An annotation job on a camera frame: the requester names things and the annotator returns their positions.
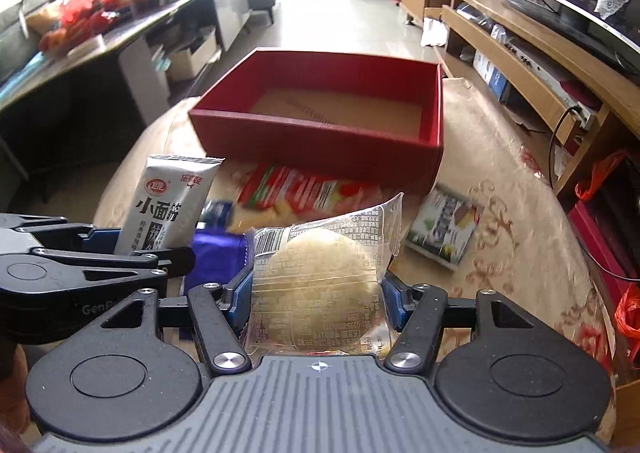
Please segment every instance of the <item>red box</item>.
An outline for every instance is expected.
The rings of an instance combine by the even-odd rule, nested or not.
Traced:
[[[442,77],[421,61],[259,48],[190,117],[208,156],[408,192],[428,192],[442,158]]]

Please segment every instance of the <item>shelf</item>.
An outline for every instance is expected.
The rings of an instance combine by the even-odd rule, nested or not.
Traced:
[[[519,134],[522,144],[524,144],[524,146],[529,150],[531,155],[534,157],[534,160],[541,167],[540,169],[543,175],[548,176],[547,165],[545,162],[547,161],[547,152],[551,134],[540,134],[518,125],[518,123],[514,122],[513,118],[506,112],[508,108],[498,102],[494,91],[492,91],[489,88],[489,85],[484,82],[476,69],[468,63],[465,63],[455,56],[447,53],[444,50],[444,47],[434,47],[434,49],[438,62],[442,66],[447,77],[465,78],[479,91],[479,93],[482,94],[482,96],[494,105],[496,110],[505,110],[505,117],[513,123],[513,128]]]
[[[504,0],[462,0],[532,43],[575,75],[640,137],[639,88],[599,59]]]
[[[520,94],[539,113],[544,122],[555,128],[566,111],[564,103],[548,86],[516,58],[503,44],[494,40],[487,32],[476,26],[451,8],[442,8],[442,21],[464,38],[507,78]],[[568,115],[558,130],[558,140],[565,144],[581,133],[579,122]]]

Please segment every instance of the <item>snack box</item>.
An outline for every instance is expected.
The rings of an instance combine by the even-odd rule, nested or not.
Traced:
[[[405,245],[455,269],[465,256],[483,210],[474,200],[436,184],[422,202]]]
[[[436,64],[259,48],[190,111],[208,156],[428,192],[442,158]]]

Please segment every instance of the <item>red snack package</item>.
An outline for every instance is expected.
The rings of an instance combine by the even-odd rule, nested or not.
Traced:
[[[117,21],[119,13],[96,11],[89,18],[89,29],[91,34],[102,34],[111,29],[111,26]]]
[[[100,0],[65,0],[60,5],[60,23],[62,27],[70,27],[101,7]]]
[[[259,164],[242,188],[238,203],[257,209],[275,205],[277,209],[284,202],[297,215],[324,218],[370,207],[381,197],[379,186]]]

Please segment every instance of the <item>plastic wrapper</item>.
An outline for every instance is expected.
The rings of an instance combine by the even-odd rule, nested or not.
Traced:
[[[255,232],[244,348],[265,354],[384,357],[396,335],[380,281],[400,246],[402,194],[354,213]]]
[[[114,253],[189,245],[220,163],[212,157],[149,156]]]
[[[276,207],[281,213],[317,220],[363,209],[380,200],[378,186],[259,164],[242,188],[238,203],[260,210]]]

